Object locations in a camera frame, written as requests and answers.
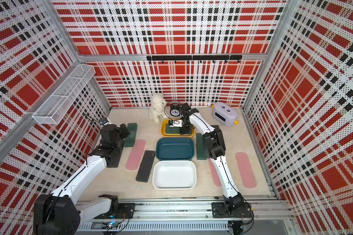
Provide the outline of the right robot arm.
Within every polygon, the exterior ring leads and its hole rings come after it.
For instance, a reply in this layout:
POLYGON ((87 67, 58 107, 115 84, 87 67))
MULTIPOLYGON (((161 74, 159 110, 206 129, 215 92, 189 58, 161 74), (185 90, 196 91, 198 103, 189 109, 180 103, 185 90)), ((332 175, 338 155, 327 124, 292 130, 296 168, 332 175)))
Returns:
POLYGON ((203 143, 208 152, 208 158, 213 163, 219 176, 227 213, 234 213, 245 206, 245 200, 239 192, 230 174, 226 158, 226 146, 220 128, 209 125, 196 108, 187 103, 181 104, 181 132, 186 132, 194 126, 203 137, 203 143))

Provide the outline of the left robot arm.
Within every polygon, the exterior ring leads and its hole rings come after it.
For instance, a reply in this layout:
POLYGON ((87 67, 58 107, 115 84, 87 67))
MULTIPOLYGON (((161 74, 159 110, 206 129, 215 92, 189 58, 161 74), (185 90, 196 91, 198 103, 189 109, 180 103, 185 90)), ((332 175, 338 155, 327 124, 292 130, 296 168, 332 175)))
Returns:
POLYGON ((40 195, 33 208, 33 234, 73 235, 80 224, 101 214, 119 213, 118 197, 102 194, 77 205, 93 180, 108 166, 118 166, 124 140, 130 135, 125 124, 106 123, 101 128, 100 144, 89 153, 86 162, 61 186, 50 194, 40 195))

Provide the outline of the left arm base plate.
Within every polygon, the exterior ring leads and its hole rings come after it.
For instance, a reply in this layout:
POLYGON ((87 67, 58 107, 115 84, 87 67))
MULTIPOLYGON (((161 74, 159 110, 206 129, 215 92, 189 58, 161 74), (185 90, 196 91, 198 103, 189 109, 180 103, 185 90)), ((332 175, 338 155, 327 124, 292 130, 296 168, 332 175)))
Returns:
POLYGON ((95 219, 132 219, 135 211, 135 203, 119 203, 115 211, 98 215, 95 219))

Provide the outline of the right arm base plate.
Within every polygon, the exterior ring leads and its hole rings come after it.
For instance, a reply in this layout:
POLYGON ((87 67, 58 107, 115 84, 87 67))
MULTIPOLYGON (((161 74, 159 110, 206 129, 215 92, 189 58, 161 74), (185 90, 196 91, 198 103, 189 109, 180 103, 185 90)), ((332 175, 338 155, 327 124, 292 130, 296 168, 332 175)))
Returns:
POLYGON ((214 218, 252 218, 252 210, 248 203, 244 203, 241 207, 233 208, 224 202, 213 202, 211 204, 212 215, 214 218))

